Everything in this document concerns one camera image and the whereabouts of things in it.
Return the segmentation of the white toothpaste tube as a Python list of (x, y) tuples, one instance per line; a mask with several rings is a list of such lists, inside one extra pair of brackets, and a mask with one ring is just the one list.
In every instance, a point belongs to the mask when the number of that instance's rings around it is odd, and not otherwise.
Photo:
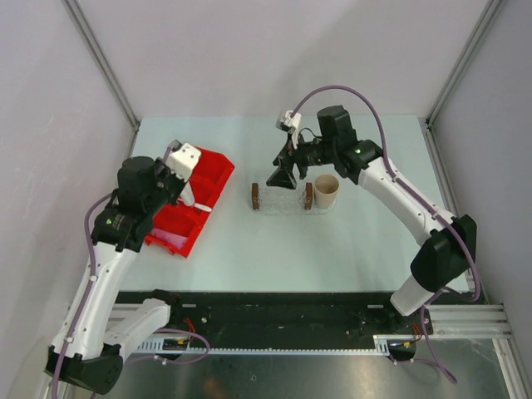
[(187, 183), (180, 193), (179, 200), (188, 207), (195, 204), (195, 196), (190, 183)]

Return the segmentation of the beige plastic cup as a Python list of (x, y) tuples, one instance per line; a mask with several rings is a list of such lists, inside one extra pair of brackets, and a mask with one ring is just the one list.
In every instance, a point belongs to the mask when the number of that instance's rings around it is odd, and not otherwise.
[(317, 207), (329, 208), (337, 198), (339, 182), (334, 175), (320, 175), (313, 184), (314, 199)]

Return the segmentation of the pink toothpaste tube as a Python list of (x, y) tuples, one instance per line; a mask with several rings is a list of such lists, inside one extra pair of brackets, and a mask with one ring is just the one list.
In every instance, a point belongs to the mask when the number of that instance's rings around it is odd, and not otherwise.
[(163, 244), (168, 244), (170, 246), (176, 247), (177, 249), (182, 249), (187, 241), (185, 236), (173, 234), (163, 229), (157, 228), (153, 228), (150, 232), (150, 235), (160, 240)]

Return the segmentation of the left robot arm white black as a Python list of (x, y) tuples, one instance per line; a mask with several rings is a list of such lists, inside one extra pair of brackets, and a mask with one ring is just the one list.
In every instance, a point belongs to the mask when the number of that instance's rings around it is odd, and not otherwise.
[(117, 172), (117, 186), (86, 216), (88, 265), (71, 308), (48, 349), (46, 373), (56, 397), (60, 382), (105, 395), (116, 384), (130, 355), (157, 329), (178, 330), (183, 311), (149, 298), (114, 328), (107, 327), (126, 273), (138, 256), (154, 217), (175, 205), (199, 157), (177, 151), (163, 159), (135, 156)]

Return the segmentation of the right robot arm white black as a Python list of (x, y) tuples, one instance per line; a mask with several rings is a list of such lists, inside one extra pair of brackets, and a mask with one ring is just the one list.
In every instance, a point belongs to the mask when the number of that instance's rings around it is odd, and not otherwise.
[(326, 107), (317, 118), (321, 134), (311, 141), (300, 134), (300, 114), (285, 111), (278, 118), (276, 126), (287, 140), (266, 184), (294, 190), (309, 167), (333, 165), (341, 177), (374, 195), (406, 226), (420, 249), (410, 276), (391, 296), (393, 307), (383, 313), (385, 327), (403, 333), (413, 324), (415, 311), (474, 265), (476, 223), (468, 215), (453, 215), (410, 186), (383, 148), (357, 138), (343, 106)]

